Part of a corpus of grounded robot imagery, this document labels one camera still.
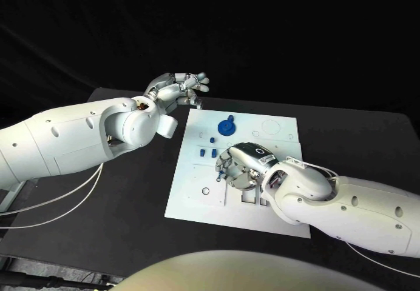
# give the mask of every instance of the blue knob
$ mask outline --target blue knob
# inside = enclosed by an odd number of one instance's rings
[[[216,130],[219,131],[219,134],[223,136],[229,136],[234,134],[234,131],[236,130],[236,126],[234,125],[232,115],[229,115],[226,120],[221,121],[219,125],[216,126]]]

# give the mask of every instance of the black table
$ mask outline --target black table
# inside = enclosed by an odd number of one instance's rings
[[[137,95],[138,92],[96,89],[89,101]],[[420,142],[404,115],[215,98],[203,98],[203,101],[208,110],[296,117],[307,162],[340,175],[420,193]],[[156,135],[147,147],[105,163],[96,189],[68,216],[43,226],[8,230],[0,243],[0,255],[128,276],[184,253],[248,250],[326,266],[385,289],[415,290],[418,279],[371,263],[343,242],[314,228],[311,239],[303,239],[164,218],[189,109],[182,106],[171,113],[179,121],[171,139]],[[89,169],[40,179],[27,205],[72,190],[92,172]],[[55,204],[20,213],[13,225],[33,224],[60,215],[88,190],[89,187]],[[420,274],[420,259],[378,255],[365,250],[362,253]]]

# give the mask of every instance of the black backdrop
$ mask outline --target black backdrop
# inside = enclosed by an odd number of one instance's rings
[[[85,102],[96,87],[144,90],[164,72],[200,71],[208,96],[401,112],[418,125],[418,17],[303,8],[3,2],[0,126]]]

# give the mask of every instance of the white board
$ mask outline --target white board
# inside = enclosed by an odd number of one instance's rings
[[[216,126],[229,115],[236,131],[222,136]],[[301,159],[296,118],[190,109],[164,217],[310,238],[307,224],[293,226],[281,220],[258,198],[258,189],[242,193],[223,180],[216,182],[216,157],[239,142],[261,144],[278,160]]]

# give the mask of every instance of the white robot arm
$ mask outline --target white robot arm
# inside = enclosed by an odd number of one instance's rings
[[[239,175],[231,176],[232,163]],[[242,191],[260,185],[261,198],[290,224],[306,223],[375,252],[420,258],[420,196],[362,179],[326,178],[314,167],[291,157],[278,161],[248,142],[221,154],[216,180]]]
[[[146,146],[156,133],[171,138],[177,122],[166,113],[176,105],[200,108],[193,89],[206,92],[208,82],[205,73],[166,73],[143,96],[50,109],[0,130],[0,189],[99,165]]]

